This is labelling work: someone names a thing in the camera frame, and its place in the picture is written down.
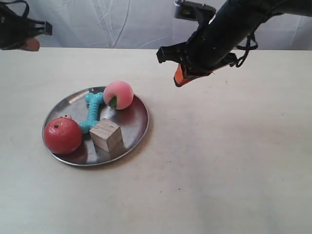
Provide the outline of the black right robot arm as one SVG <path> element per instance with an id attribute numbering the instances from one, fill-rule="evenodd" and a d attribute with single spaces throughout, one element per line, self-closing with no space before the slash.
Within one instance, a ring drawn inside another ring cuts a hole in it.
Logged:
<path id="1" fill-rule="evenodd" d="M 258 48 L 255 31 L 270 18 L 312 15 L 310 0 L 228 0 L 219 10 L 186 0 L 175 4 L 175 18 L 198 22 L 186 42 L 162 46 L 156 53 L 159 63 L 178 63 L 174 75 L 177 87 L 225 66 L 240 67 L 248 53 Z"/>

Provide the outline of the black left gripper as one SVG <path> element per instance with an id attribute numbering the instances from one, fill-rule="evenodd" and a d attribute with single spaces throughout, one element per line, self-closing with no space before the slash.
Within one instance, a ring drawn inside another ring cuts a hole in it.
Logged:
<path id="1" fill-rule="evenodd" d="M 0 5 L 1 50 L 39 51 L 40 42 L 32 36 L 53 35 L 53 27 L 47 21 L 31 20 L 29 31 L 28 14 L 28 4 L 25 5 L 22 15 L 16 14 L 7 4 Z"/>

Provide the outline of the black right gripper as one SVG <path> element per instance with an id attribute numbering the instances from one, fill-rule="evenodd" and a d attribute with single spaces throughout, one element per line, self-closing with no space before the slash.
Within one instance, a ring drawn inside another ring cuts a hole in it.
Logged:
<path id="1" fill-rule="evenodd" d="M 224 66 L 237 64 L 238 58 L 231 52 L 234 45 L 219 39 L 211 30 L 209 26 L 199 27 L 187 42 L 158 49 L 158 63 L 173 61 L 179 64 L 174 74 L 176 87 L 207 77 Z"/>

